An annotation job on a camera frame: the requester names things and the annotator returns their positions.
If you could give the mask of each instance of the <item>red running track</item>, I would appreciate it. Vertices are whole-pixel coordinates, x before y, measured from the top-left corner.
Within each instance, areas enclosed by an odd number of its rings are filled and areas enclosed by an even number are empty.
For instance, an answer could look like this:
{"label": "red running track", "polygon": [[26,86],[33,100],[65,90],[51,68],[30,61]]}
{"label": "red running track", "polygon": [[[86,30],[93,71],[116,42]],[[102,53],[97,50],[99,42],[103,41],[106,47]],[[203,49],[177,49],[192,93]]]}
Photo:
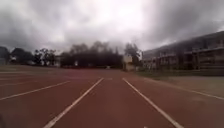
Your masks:
{"label": "red running track", "polygon": [[[224,127],[223,100],[161,86],[121,71],[63,70],[57,76],[32,76],[32,79],[19,81],[14,78],[8,82],[37,82],[1,87],[7,82],[0,81],[0,98],[69,82],[0,100],[0,128]],[[179,125],[174,125],[168,118]]]}

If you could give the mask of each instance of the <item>building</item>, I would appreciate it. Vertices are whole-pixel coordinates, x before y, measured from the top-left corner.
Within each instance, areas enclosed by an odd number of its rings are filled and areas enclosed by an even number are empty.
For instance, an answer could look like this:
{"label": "building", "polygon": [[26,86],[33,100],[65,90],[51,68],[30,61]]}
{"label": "building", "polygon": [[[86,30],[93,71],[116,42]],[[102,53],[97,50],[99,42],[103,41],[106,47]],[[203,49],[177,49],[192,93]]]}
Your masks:
{"label": "building", "polygon": [[132,57],[130,55],[123,56],[123,69],[126,71],[133,71],[135,70],[135,66],[131,64]]}
{"label": "building", "polygon": [[144,51],[151,70],[224,69],[224,31]]}

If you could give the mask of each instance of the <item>cloud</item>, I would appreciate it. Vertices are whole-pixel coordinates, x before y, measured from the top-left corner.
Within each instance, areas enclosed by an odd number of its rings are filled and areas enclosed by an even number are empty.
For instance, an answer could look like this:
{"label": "cloud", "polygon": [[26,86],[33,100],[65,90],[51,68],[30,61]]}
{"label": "cloud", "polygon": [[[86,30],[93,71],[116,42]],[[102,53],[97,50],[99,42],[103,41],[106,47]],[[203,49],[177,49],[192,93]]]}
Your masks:
{"label": "cloud", "polygon": [[217,32],[224,25],[223,5],[223,0],[154,2],[156,14],[153,18],[148,16],[148,22],[154,22],[154,26],[148,29],[145,38],[161,45]]}
{"label": "cloud", "polygon": [[0,43],[66,49],[96,40],[142,49],[224,28],[223,0],[1,0]]}

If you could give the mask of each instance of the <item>white lane line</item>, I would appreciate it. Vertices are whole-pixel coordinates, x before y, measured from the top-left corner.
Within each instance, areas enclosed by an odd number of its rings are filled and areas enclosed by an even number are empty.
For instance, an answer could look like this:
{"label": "white lane line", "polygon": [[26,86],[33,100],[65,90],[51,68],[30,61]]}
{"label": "white lane line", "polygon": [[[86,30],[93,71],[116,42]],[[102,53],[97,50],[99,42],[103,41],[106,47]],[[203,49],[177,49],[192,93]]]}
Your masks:
{"label": "white lane line", "polygon": [[21,85],[21,84],[27,84],[27,83],[31,83],[31,82],[37,82],[37,81],[27,81],[27,82],[21,82],[21,83],[13,83],[13,84],[2,84],[2,85],[0,85],[0,87],[11,86],[11,85]]}
{"label": "white lane line", "polygon": [[[148,79],[145,79],[145,80],[147,80],[149,82],[155,82],[155,83],[157,82],[157,81],[154,81],[154,80],[148,80]],[[160,84],[162,84],[162,86],[166,86],[166,87],[170,87],[170,88],[174,88],[174,89],[179,89],[179,90],[186,91],[186,92],[190,92],[190,93],[196,93],[196,94],[199,94],[199,95],[203,95],[203,96],[207,96],[207,97],[212,97],[212,98],[216,98],[216,99],[219,99],[219,100],[224,100],[224,97],[215,96],[215,95],[207,94],[207,93],[204,93],[204,92],[198,92],[198,91],[194,91],[194,90],[190,90],[190,89],[185,89],[185,88],[181,88],[181,87],[176,87],[176,86],[170,85],[168,83],[161,83],[160,82]]]}
{"label": "white lane line", "polygon": [[15,78],[0,78],[0,81],[2,80],[18,80],[18,79],[26,79],[26,78],[33,78],[33,76],[28,76],[28,77],[15,77]]}
{"label": "white lane line", "polygon": [[17,74],[17,73],[27,73],[27,72],[0,72],[0,74]]}
{"label": "white lane line", "polygon": [[70,106],[63,110],[59,115],[49,121],[43,128],[52,128],[66,113],[68,113],[76,104],[78,104],[96,85],[98,85],[103,78],[99,79],[92,87],[90,87],[84,94],[75,100]]}
{"label": "white lane line", "polygon": [[47,87],[44,87],[44,88],[35,89],[35,90],[24,92],[24,93],[19,93],[19,94],[3,97],[3,98],[0,98],[0,101],[6,100],[6,99],[10,99],[10,98],[14,98],[14,97],[18,97],[18,96],[27,95],[27,94],[34,93],[34,92],[39,92],[39,91],[42,91],[42,90],[45,90],[45,89],[49,89],[49,88],[53,88],[53,87],[57,87],[57,86],[66,84],[68,82],[70,82],[70,81],[65,81],[65,82],[62,82],[62,83],[59,83],[59,84],[56,84],[56,85],[51,85],[51,86],[47,86]]}
{"label": "white lane line", "polygon": [[161,108],[159,108],[152,100],[150,100],[148,97],[143,95],[138,89],[136,89],[132,84],[130,84],[125,78],[123,80],[132,88],[134,89],[142,98],[144,98],[150,105],[152,105],[161,115],[163,115],[170,123],[172,123],[176,128],[184,128],[182,125],[180,125],[177,121],[175,121],[172,117],[170,117],[165,111],[163,111]]}

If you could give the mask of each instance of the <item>track lane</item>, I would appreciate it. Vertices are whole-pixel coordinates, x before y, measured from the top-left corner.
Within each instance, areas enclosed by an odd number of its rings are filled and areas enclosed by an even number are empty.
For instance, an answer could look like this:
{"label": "track lane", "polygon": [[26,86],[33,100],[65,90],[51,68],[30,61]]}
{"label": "track lane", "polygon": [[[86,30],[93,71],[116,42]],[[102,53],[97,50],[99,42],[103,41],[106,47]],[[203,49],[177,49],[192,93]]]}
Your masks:
{"label": "track lane", "polygon": [[140,78],[126,79],[186,128],[224,127],[222,100],[150,83]]}
{"label": "track lane", "polygon": [[105,79],[53,128],[174,128],[122,79]]}
{"label": "track lane", "polygon": [[96,80],[76,80],[49,90],[0,101],[0,116],[6,128],[41,128]]}

